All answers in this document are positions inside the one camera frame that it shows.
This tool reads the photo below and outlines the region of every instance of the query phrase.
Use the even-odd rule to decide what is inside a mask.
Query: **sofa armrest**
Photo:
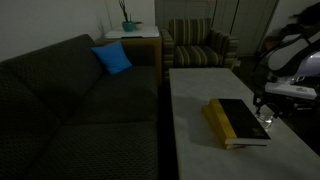
[[[162,80],[169,84],[169,69],[173,67],[174,41],[168,30],[161,30],[162,37]]]
[[[211,30],[210,47],[220,55],[223,67],[232,69],[237,59],[239,39],[227,33]]]

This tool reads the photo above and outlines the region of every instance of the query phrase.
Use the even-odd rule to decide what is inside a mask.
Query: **white coffee table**
[[[279,118],[266,147],[225,150],[201,113],[210,98],[239,98],[254,112],[253,93],[229,70],[170,69],[180,179],[319,179],[320,159]],[[272,115],[267,107],[263,114]]]

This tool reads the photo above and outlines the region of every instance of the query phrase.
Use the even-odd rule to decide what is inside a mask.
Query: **dark gray sofa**
[[[94,46],[81,35],[0,63],[0,179],[158,178],[153,60],[108,75]]]

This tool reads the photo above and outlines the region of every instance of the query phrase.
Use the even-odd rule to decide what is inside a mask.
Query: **armchair cushion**
[[[203,19],[171,19],[169,32],[175,45],[205,45],[210,39],[209,18]]]
[[[219,56],[209,46],[176,46],[174,67],[216,67],[221,65]]]

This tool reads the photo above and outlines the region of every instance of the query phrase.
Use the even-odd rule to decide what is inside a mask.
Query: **book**
[[[210,99],[202,113],[226,149],[265,146],[271,140],[241,99]]]

